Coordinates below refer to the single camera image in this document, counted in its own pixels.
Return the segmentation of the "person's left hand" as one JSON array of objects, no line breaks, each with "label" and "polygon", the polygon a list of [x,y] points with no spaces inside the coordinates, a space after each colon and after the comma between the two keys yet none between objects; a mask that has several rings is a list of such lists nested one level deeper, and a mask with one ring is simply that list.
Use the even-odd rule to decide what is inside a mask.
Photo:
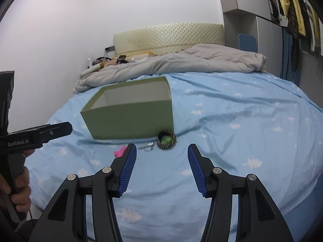
[{"label": "person's left hand", "polygon": [[[23,154],[28,157],[35,152],[33,150],[24,151]],[[15,185],[18,189],[20,189],[19,193],[13,194],[11,196],[12,202],[15,204],[15,207],[18,212],[26,213],[29,211],[31,206],[31,188],[29,186],[29,171],[26,166],[24,166],[24,171],[20,174],[16,180]],[[11,188],[9,187],[5,178],[1,175],[1,190],[4,191],[6,194],[10,194]]]}]

